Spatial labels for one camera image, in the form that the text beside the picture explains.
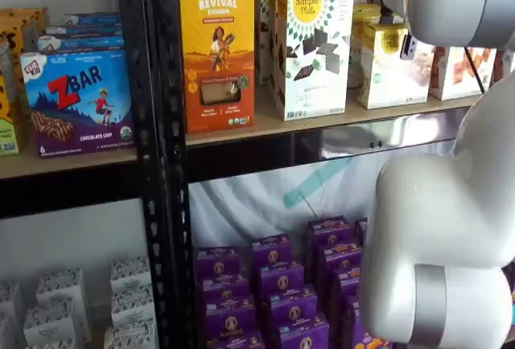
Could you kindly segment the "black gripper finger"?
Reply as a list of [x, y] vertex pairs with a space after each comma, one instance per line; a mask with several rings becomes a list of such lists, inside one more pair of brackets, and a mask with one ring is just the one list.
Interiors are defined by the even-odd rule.
[[412, 60], [417, 49], [417, 39], [412, 34], [406, 34], [403, 37], [402, 48], [400, 52], [401, 60]]

